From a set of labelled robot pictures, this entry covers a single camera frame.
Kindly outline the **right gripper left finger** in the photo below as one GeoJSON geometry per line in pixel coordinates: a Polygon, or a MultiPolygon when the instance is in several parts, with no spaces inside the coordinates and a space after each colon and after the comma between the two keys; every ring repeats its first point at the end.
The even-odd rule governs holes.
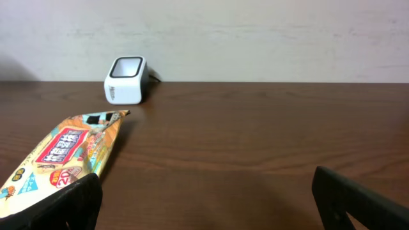
{"type": "Polygon", "coordinates": [[[99,177],[88,174],[36,204],[1,219],[1,229],[94,230],[102,203],[99,177]]]}

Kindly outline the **large yellow snack bag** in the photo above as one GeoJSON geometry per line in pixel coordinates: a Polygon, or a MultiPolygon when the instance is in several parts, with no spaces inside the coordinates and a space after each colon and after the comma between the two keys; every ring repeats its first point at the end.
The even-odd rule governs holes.
{"type": "Polygon", "coordinates": [[[128,114],[107,111],[63,120],[1,187],[1,217],[25,210],[88,174],[101,175],[128,114]]]}

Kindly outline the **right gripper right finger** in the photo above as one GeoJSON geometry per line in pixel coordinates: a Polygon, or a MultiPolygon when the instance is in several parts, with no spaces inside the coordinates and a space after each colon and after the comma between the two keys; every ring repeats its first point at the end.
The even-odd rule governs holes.
{"type": "Polygon", "coordinates": [[[315,170],[312,193],[325,229],[408,229],[408,208],[326,167],[315,170]]]}

